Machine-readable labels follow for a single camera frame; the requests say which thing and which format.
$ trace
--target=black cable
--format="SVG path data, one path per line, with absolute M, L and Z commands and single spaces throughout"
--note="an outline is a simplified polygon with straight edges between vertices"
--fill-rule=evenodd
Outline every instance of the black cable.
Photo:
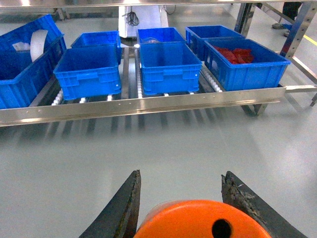
M 167 15 L 169 15 L 169 16 L 173 15 L 173 14 L 175 13 L 175 11 L 176 11 L 176 5 L 174 5 L 174 11 L 171 12 L 171 13 L 169 13 L 169 12 L 166 10 L 166 5 L 164 5 L 163 8 L 164 8 L 164 10 L 166 11 Z
M 139 21 L 139 18 L 137 17 L 137 14 L 132 11 L 132 7 L 131 7 L 131 11 L 129 13 L 124 14 L 123 16 L 127 17 L 125 19 L 125 22 L 129 26 L 137 26 L 140 24 L 140 21 Z

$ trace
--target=epoxy floor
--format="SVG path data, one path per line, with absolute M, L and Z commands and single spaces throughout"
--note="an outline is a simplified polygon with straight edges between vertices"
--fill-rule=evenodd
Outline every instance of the epoxy floor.
M 177 6 L 169 23 L 183 34 L 188 25 L 232 28 L 238 9 L 238 4 Z M 315 41 L 316 22 L 307 32 Z M 279 51 L 285 38 L 282 30 L 271 29 L 273 23 L 257 9 L 248 37 Z M 81 32 L 116 30 L 117 18 L 57 24 L 70 46 Z M 2 22 L 0 33 L 20 25 Z M 317 72 L 316 52 L 304 39 L 296 56 Z M 133 65 L 130 69 L 133 77 Z M 282 82 L 308 80 L 290 66 Z M 1 237 L 78 237 L 140 169 L 139 221 L 164 201 L 221 201 L 220 175 L 233 171 L 297 229 L 317 238 L 313 96 L 286 95 L 257 118 L 231 107 L 1 129 Z

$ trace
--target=metal shelf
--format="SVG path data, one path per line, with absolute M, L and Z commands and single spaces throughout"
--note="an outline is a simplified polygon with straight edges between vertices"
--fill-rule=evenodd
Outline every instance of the metal shelf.
M 104 96 L 102 101 L 88 102 L 85 99 L 73 102 L 64 101 L 56 106 L 35 106 L 51 104 L 59 92 L 58 81 L 52 78 L 48 86 L 43 88 L 38 97 L 28 108 L 0 110 L 0 126 L 21 125 L 32 123 L 53 122 L 61 120 L 91 119 L 113 116 L 138 115 L 147 113 L 159 113 L 170 111 L 181 111 L 191 109 L 229 107 L 241 105 L 277 103 L 283 98 L 286 87 L 244 90 L 233 92 L 215 92 L 204 77 L 200 75 L 200 90 L 197 93 L 184 93 L 177 95 L 162 94 L 155 97 L 147 97 L 141 91 L 133 93 L 129 89 L 129 59 L 135 58 L 136 80 L 139 92 L 141 90 L 140 64 L 138 54 L 129 54 L 134 51 L 134 47 L 124 48 L 122 93 L 113 95 L 111 101 Z
M 266 0 L 279 2 L 284 0 Z M 168 4 L 215 4 L 215 3 L 257 3 L 259 0 L 0 0 L 1 8 L 59 8 L 59 7 L 100 7 L 100 6 L 132 6 L 132 5 L 168 5 Z
M 1 8 L 48 8 L 48 7 L 96 7 L 118 5 L 151 5 L 151 4 L 201 4 L 201 3 L 242 3 L 237 17 L 235 30 L 247 36 L 256 6 L 262 8 L 262 4 L 255 4 L 255 0 L 189 0 L 158 2 L 154 0 L 132 0 L 128 3 L 122 0 L 112 0 L 104 3 L 101 0 L 0 0 Z M 317 83 L 316 74 L 307 68 L 294 54 L 302 40 L 310 22 L 317 12 L 317 1 L 304 1 L 299 15 L 287 38 L 281 55 L 290 59 L 314 84 Z M 136 77 L 129 78 L 129 59 L 135 59 Z M 0 126 L 54 122 L 61 120 L 91 119 L 124 115 L 139 115 L 147 113 L 170 112 L 191 109 L 243 106 L 246 112 L 253 115 L 261 114 L 267 104 L 277 103 L 285 93 L 317 92 L 316 85 L 279 86 L 277 88 L 243 90 L 233 92 L 219 92 L 213 87 L 209 79 L 212 75 L 206 75 L 206 68 L 200 75 L 200 90 L 197 93 L 184 93 L 176 95 L 162 94 L 156 97 L 147 97 L 142 92 L 142 80 L 140 74 L 138 51 L 134 47 L 124 49 L 123 70 L 121 78 L 122 93 L 120 95 L 106 95 L 98 98 L 82 98 L 74 101 L 64 101 L 61 98 L 60 86 L 55 78 L 52 78 L 35 98 L 28 108 L 0 110 Z M 312 99 L 312 106 L 317 102 L 317 94 Z

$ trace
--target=blue plastic crate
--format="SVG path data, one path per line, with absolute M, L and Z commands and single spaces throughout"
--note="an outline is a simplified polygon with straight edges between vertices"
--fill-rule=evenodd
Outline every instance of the blue plastic crate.
M 118 31 L 88 32 L 81 34 L 71 45 L 72 48 L 84 46 L 114 45 L 116 47 L 118 64 L 121 63 L 121 40 Z
M 66 100 L 121 92 L 116 52 L 112 45 L 68 49 L 54 74 Z
M 32 63 L 30 51 L 16 52 L 12 44 L 30 43 L 32 33 L 39 29 L 48 30 L 45 52 Z M 0 36 L 0 109 L 29 106 L 65 50 L 63 34 L 50 15 Z
M 186 44 L 144 44 L 140 56 L 145 94 L 199 90 L 202 63 Z
M 247 39 L 205 41 L 205 65 L 226 91 L 274 88 L 291 62 L 277 53 Z M 234 50 L 251 49 L 252 63 L 231 64 L 214 46 Z
M 232 40 L 234 38 L 244 38 L 243 35 L 225 26 L 188 26 L 186 29 L 186 40 L 189 48 L 197 54 L 200 60 L 204 60 L 206 47 L 204 40 Z
M 55 25 L 51 15 L 45 15 L 0 36 L 0 51 L 15 51 L 12 46 L 15 43 L 30 43 L 33 32 L 37 30 L 48 30 L 45 40 L 45 48 L 49 47 L 56 38 L 63 35 Z
M 174 27 L 139 29 L 137 37 L 140 44 L 155 43 L 156 41 L 159 43 L 186 42 Z

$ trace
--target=orange disc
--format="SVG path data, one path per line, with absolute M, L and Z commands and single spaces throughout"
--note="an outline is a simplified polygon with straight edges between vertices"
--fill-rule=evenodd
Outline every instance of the orange disc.
M 147 215 L 134 238 L 271 238 L 250 216 L 221 202 L 173 201 Z

